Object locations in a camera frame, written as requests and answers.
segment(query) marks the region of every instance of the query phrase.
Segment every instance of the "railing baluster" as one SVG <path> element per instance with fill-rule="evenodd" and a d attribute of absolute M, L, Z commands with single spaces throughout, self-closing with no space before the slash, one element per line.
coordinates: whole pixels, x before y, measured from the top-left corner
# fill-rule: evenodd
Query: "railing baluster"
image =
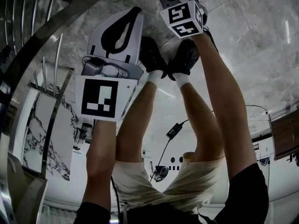
<path fill-rule="evenodd" d="M 12 34 L 12 37 L 13 37 L 13 42 L 14 42 L 14 55 L 16 56 L 17 55 L 17 50 L 16 50 L 16 47 L 15 47 L 15 39 L 14 39 L 14 15 L 15 15 L 15 3 L 16 3 L 17 0 L 14 0 L 14 3 L 13 3 L 13 14 L 11 16 L 11 34 Z"/>
<path fill-rule="evenodd" d="M 33 36 L 34 30 L 35 30 L 37 2 L 38 2 L 38 0 L 34 0 L 33 11 L 32 11 L 32 19 L 31 19 L 30 36 Z M 38 87 L 36 71 L 34 72 L 33 76 L 34 76 L 34 81 L 36 83 L 36 87 Z"/>
<path fill-rule="evenodd" d="M 57 46 L 56 57 L 55 57 L 54 84 L 53 84 L 53 93 L 54 93 L 54 96 L 56 96 L 57 66 L 58 66 L 58 59 L 59 59 L 59 53 L 60 53 L 60 47 L 61 47 L 62 37 L 63 37 L 63 34 L 61 34 L 61 36 L 59 38 L 59 43 L 58 43 L 58 46 Z"/>
<path fill-rule="evenodd" d="M 25 16 L 26 0 L 23 0 L 22 14 L 21 14 L 21 46 L 24 46 L 24 16 Z"/>
<path fill-rule="evenodd" d="M 49 1 L 49 6 L 48 6 L 48 11 L 47 11 L 46 22 L 47 22 L 47 21 L 50 19 L 50 17 L 51 17 L 52 7 L 53 7 L 53 1 L 54 1 L 54 0 L 50 0 L 50 1 Z"/>
<path fill-rule="evenodd" d="M 43 57 L 43 87 L 45 92 L 47 92 L 47 77 L 46 77 L 46 62 L 45 57 Z"/>
<path fill-rule="evenodd" d="M 7 7 L 8 7 L 8 0 L 5 0 L 5 10 L 4 10 L 4 30 L 5 30 L 5 40 L 6 45 L 8 45 L 8 35 L 7 35 Z"/>
<path fill-rule="evenodd" d="M 52 13 L 52 8 L 53 8 L 53 1 L 49 1 L 49 6 L 48 6 L 48 11 L 47 11 L 47 17 L 46 17 L 46 22 L 50 19 L 51 13 Z M 46 76 L 46 61 L 45 57 L 43 57 L 43 87 L 45 89 L 45 92 L 47 92 L 47 76 Z"/>

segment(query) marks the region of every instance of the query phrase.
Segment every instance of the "black and white square marker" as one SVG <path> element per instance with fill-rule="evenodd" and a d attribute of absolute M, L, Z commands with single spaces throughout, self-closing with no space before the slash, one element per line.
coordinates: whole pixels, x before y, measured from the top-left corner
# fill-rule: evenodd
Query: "black and white square marker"
<path fill-rule="evenodd" d="M 195 4 L 195 19 L 200 25 L 200 27 L 202 28 L 202 13 L 196 4 Z"/>
<path fill-rule="evenodd" d="M 168 9 L 168 15 L 170 24 L 191 18 L 187 3 Z"/>
<path fill-rule="evenodd" d="M 199 32 L 193 21 L 173 26 L 172 29 L 180 36 L 192 35 Z"/>
<path fill-rule="evenodd" d="M 81 113 L 115 118 L 118 81 L 86 79 Z"/>

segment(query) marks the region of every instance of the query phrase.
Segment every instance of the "white sock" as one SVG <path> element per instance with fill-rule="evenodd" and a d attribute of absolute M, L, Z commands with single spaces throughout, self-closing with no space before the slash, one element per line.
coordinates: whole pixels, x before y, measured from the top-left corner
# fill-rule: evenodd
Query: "white sock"
<path fill-rule="evenodd" d="M 147 81 L 150 81 L 150 82 L 154 83 L 156 86 L 158 86 L 159 81 L 161 80 L 162 75 L 163 75 L 163 71 L 161 71 L 161 70 L 151 71 L 149 73 Z"/>
<path fill-rule="evenodd" d="M 173 73 L 173 77 L 176 79 L 177 85 L 181 88 L 186 83 L 190 83 L 189 76 L 183 73 Z"/>

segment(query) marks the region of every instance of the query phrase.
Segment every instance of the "white cabinet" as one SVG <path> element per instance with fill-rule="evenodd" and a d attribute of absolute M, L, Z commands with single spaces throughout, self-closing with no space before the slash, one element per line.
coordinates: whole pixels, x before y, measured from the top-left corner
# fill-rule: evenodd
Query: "white cabinet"
<path fill-rule="evenodd" d="M 258 160 L 274 155 L 272 137 L 253 143 L 253 147 Z"/>
<path fill-rule="evenodd" d="M 259 142 L 256 142 L 253 144 L 253 148 L 254 148 L 254 151 L 256 153 L 256 158 L 257 159 L 260 159 L 261 158 L 261 149 L 260 149 L 260 143 Z"/>
<path fill-rule="evenodd" d="M 260 141 L 261 158 L 269 157 L 274 154 L 272 137 Z"/>

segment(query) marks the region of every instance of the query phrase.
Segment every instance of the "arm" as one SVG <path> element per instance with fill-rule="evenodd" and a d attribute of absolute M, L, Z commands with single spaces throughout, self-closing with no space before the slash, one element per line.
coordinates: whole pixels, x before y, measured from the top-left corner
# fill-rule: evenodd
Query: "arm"
<path fill-rule="evenodd" d="M 116 123 L 98 120 L 87 152 L 87 186 L 82 202 L 110 211 L 110 180 L 115 162 Z"/>
<path fill-rule="evenodd" d="M 199 50 L 214 113 L 224 140 L 224 152 L 231 180 L 256 163 L 240 88 L 209 36 L 194 36 Z"/>

